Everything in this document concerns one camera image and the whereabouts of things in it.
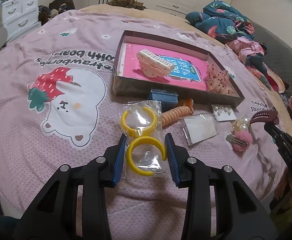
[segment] yellow hoop earring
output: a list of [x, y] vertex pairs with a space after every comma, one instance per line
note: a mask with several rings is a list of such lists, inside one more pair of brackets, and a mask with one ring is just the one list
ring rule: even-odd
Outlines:
[[141, 136], [139, 138], [134, 139], [129, 144], [129, 147], [128, 147], [127, 152], [126, 152], [127, 164], [129, 165], [129, 167], [132, 169], [133, 172], [135, 172], [137, 174], [140, 174], [142, 176], [151, 176], [154, 174], [152, 171], [143, 171], [143, 170], [137, 168], [137, 166], [132, 161], [132, 151], [137, 146], [139, 146], [141, 144], [151, 144], [151, 145], [157, 147], [162, 154], [163, 161], [165, 161], [167, 159], [166, 150], [165, 150], [164, 145], [160, 141], [158, 141], [157, 139], [150, 137], [150, 136]]
[[136, 129], [130, 128], [127, 124], [126, 124], [126, 117], [129, 114], [128, 110], [126, 110], [121, 118], [120, 118], [120, 126], [121, 128], [127, 132], [127, 134], [131, 137], [134, 138], [138, 138], [140, 136], [149, 136], [156, 128], [156, 124], [157, 124], [157, 115], [156, 113], [149, 107], [144, 106], [143, 110], [145, 112], [147, 112], [150, 116], [151, 119], [153, 120], [151, 125], [146, 127], [145, 129], [142, 130], [141, 135], [139, 135], [138, 131]]

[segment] teal floral fabric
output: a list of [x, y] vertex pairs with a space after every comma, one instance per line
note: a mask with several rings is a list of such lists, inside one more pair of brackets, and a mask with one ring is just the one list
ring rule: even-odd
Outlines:
[[249, 19], [223, 1], [211, 2], [203, 8], [203, 12], [191, 12], [186, 15], [186, 19], [191, 25], [222, 43], [241, 36], [254, 40], [254, 27]]

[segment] bed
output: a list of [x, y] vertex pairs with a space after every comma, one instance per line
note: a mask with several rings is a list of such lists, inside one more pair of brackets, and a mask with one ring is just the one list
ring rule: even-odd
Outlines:
[[[67, 11], [0, 52], [0, 196], [18, 211], [25, 211], [60, 165], [85, 165], [117, 144], [121, 128], [116, 105], [135, 100], [115, 96], [111, 89], [114, 55], [124, 30], [162, 35], [210, 50], [236, 73], [235, 82], [246, 98], [237, 114], [250, 118], [260, 104], [274, 106], [279, 127], [292, 135], [292, 121], [279, 95], [266, 89], [228, 47], [185, 19], [109, 5]], [[46, 75], [56, 80], [56, 86], [45, 87], [41, 80]], [[47, 89], [45, 102], [32, 93], [39, 85]], [[78, 102], [76, 93], [83, 91], [97, 91], [98, 96], [85, 93]], [[64, 104], [61, 114], [62, 109], [54, 106], [56, 98], [82, 112], [72, 113], [72, 108], [66, 112]], [[89, 115], [91, 109], [97, 109], [95, 118]], [[195, 105], [194, 109], [195, 113], [210, 111], [210, 106]], [[285, 163], [262, 124], [251, 127], [254, 143], [243, 156], [236, 155], [225, 141], [230, 128], [230, 122], [219, 123], [217, 136], [193, 147], [187, 146], [181, 122], [164, 133], [172, 133], [176, 145], [186, 147], [206, 165], [232, 166], [262, 200], [275, 189]], [[122, 180], [105, 195], [113, 239], [180, 239], [187, 190], [177, 189], [169, 176]], [[214, 202], [212, 221], [214, 234]], [[81, 233], [80, 218], [77, 233]]]

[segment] white paper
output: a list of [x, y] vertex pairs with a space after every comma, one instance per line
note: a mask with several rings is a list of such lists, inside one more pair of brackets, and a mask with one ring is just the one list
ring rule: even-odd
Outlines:
[[234, 111], [231, 108], [231, 106], [226, 106], [226, 105], [212, 105], [212, 109], [214, 111], [216, 120], [219, 121], [219, 122], [236, 120], [236, 116], [235, 116]]
[[197, 143], [216, 135], [214, 120], [211, 114], [197, 114], [184, 118], [191, 143]]

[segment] cartoon bear print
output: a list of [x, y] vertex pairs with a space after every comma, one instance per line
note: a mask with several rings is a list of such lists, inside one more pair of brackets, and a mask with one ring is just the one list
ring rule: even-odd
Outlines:
[[65, 73], [72, 76], [71, 83], [57, 81], [56, 88], [63, 94], [51, 101], [50, 112], [43, 122], [44, 132], [55, 132], [83, 147], [90, 141], [98, 120], [97, 106], [103, 100], [106, 86], [102, 78], [86, 69], [70, 69]]

